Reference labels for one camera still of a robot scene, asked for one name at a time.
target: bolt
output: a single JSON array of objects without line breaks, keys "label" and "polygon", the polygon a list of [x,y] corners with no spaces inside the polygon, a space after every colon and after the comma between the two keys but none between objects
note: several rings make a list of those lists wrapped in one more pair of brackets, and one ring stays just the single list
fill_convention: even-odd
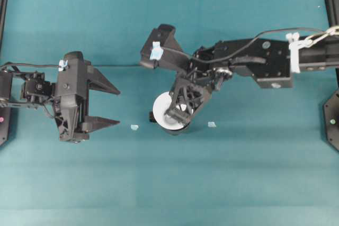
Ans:
[{"label": "bolt", "polygon": [[271,86],[273,88],[281,88],[281,85],[279,83],[276,83],[276,82],[272,83]]},{"label": "bolt", "polygon": [[264,50],[268,49],[270,46],[271,46],[271,43],[268,42],[268,41],[265,41],[265,42],[263,43],[263,45],[262,45],[262,47],[263,47]]},{"label": "bolt", "polygon": [[42,84],[40,83],[37,84],[37,90],[42,90]]}]

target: teal fabric surface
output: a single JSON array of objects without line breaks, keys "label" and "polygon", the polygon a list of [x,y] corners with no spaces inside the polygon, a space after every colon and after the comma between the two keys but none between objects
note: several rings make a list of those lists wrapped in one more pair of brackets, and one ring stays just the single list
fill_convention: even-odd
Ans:
[{"label": "teal fabric surface", "polygon": [[[56,63],[82,50],[94,64],[132,64],[161,22],[177,26],[187,52],[265,29],[327,27],[324,0],[159,1],[8,0],[0,61]],[[338,224],[339,153],[321,111],[333,70],[295,75],[293,89],[235,76],[173,137],[148,122],[173,72],[99,69],[122,94],[91,92],[90,115],[121,124],[90,141],[59,142],[42,109],[14,112],[0,148],[0,225]]]}]

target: wire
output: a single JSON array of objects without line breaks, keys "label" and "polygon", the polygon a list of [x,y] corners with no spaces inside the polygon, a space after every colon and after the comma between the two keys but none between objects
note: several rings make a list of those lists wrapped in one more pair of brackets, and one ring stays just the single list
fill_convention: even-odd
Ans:
[{"label": "wire", "polygon": [[180,55],[186,56],[188,58],[192,58],[192,56],[190,54],[187,54],[185,52],[179,51],[179,50],[175,50],[175,49],[171,49],[171,48],[167,48],[167,47],[161,47],[163,50],[168,50],[171,51],[173,53],[178,53]]},{"label": "wire", "polygon": [[10,64],[4,64],[0,66],[0,69],[4,69],[10,66],[27,66],[27,67],[36,67],[36,68],[47,68],[47,67],[59,68],[61,67],[59,65],[33,65],[33,64],[25,64],[25,63],[10,63]]}]

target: black plastic part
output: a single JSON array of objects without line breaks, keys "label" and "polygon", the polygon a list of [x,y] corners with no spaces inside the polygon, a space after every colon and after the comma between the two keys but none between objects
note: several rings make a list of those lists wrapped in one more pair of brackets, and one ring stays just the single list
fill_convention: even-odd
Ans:
[{"label": "black plastic part", "polygon": [[339,89],[324,104],[323,108],[327,140],[339,150]]},{"label": "black plastic part", "polygon": [[[6,7],[7,0],[0,0],[0,48],[2,45],[2,38],[4,32],[4,24],[5,24],[5,16],[6,16]],[[1,85],[0,87],[0,97],[3,97],[7,100],[10,99],[11,95],[11,86],[12,86],[12,77],[8,75],[4,75],[0,77],[0,83],[6,84]],[[0,146],[7,141],[8,132],[10,128],[10,118],[11,118],[11,109],[10,108],[0,108]]]},{"label": "black plastic part", "polygon": [[[339,0],[325,0],[329,26],[339,24]],[[339,86],[339,69],[336,68],[337,84]]]},{"label": "black plastic part", "polygon": [[3,32],[4,32],[6,7],[7,7],[7,0],[0,0],[0,48],[2,44]]},{"label": "black plastic part", "polygon": [[182,54],[164,50],[164,53],[160,60],[150,59],[153,42],[155,41],[160,42],[161,47],[166,47],[182,52],[180,45],[174,38],[174,33],[175,27],[167,24],[161,24],[157,29],[153,29],[140,52],[140,65],[149,69],[161,67],[164,69],[186,72],[189,64],[189,59]]},{"label": "black plastic part", "polygon": [[0,108],[0,146],[8,139],[10,118],[11,108]]}]

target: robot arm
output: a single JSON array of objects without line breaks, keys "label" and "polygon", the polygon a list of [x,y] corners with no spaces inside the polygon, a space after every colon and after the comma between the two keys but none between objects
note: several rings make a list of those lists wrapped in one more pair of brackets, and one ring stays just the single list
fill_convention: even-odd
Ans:
[{"label": "robot arm", "polygon": [[[153,29],[141,50],[140,61],[147,68],[176,71],[172,88],[160,95],[153,105],[155,120],[171,134],[186,129],[212,92],[219,91],[223,82],[234,74],[252,77],[261,88],[289,88],[292,87],[293,68],[298,73],[339,66],[339,38],[328,34],[311,47],[299,47],[297,38],[290,38],[290,41],[259,38],[219,41],[210,48],[199,48],[189,58],[176,42],[174,32],[175,27],[170,25],[162,24]],[[152,44],[156,41],[163,53],[160,58],[152,59]],[[297,52],[291,47],[296,43]],[[293,63],[292,57],[297,57],[297,64]],[[332,96],[325,103],[324,112],[328,140],[339,149],[339,126],[331,124],[331,120],[339,116],[339,105],[332,106],[337,104],[335,99],[339,97],[339,93],[335,94],[338,96]]]},{"label": "robot arm", "polygon": [[[89,89],[119,95],[117,88],[89,61],[84,60],[80,51],[66,54],[64,63],[67,65],[59,69],[56,83],[45,81],[44,73],[24,73],[19,71],[15,64],[4,65],[5,67],[0,70],[0,107],[2,114],[6,114],[6,118],[2,117],[3,120],[9,121],[10,112],[7,108],[43,107],[48,116],[55,119],[59,139],[74,143],[88,140],[90,132],[118,124],[119,121],[88,115]],[[24,80],[19,102],[11,100],[13,78]],[[47,105],[52,106],[53,115],[48,112]],[[1,124],[0,130],[3,135],[3,132],[8,131],[8,124],[6,126]]]}]

